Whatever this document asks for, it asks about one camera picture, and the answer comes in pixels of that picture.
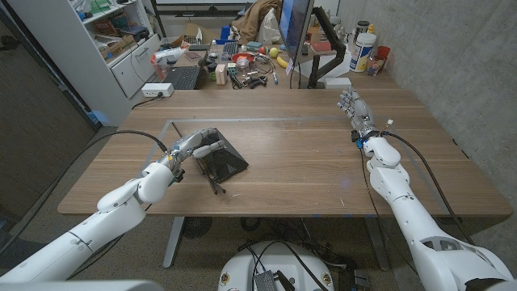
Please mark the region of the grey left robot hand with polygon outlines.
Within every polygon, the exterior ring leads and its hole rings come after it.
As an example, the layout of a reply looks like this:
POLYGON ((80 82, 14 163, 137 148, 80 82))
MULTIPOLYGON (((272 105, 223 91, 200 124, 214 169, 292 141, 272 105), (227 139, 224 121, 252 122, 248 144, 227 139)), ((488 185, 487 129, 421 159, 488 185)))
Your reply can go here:
POLYGON ((218 140, 210 145, 203 145, 203 139, 213 133, 218 133, 218 131, 215 128, 208 128, 182 137, 175 141, 171 148, 158 159, 158 163, 168 167, 173 176, 179 176, 183 170, 181 163, 188 157, 203 158, 224 147, 225 141, 223 140, 218 140))

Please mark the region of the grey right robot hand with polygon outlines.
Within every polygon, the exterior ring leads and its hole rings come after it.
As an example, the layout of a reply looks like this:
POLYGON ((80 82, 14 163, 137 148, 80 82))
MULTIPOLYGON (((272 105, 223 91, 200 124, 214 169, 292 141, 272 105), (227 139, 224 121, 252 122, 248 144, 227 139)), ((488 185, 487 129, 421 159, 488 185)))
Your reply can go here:
POLYGON ((340 95, 341 101, 337 106, 345 112, 350 119, 353 130, 351 141, 362 145, 372 137, 378 137, 378 130, 374 123, 371 108, 360 98, 353 86, 349 86, 340 95))

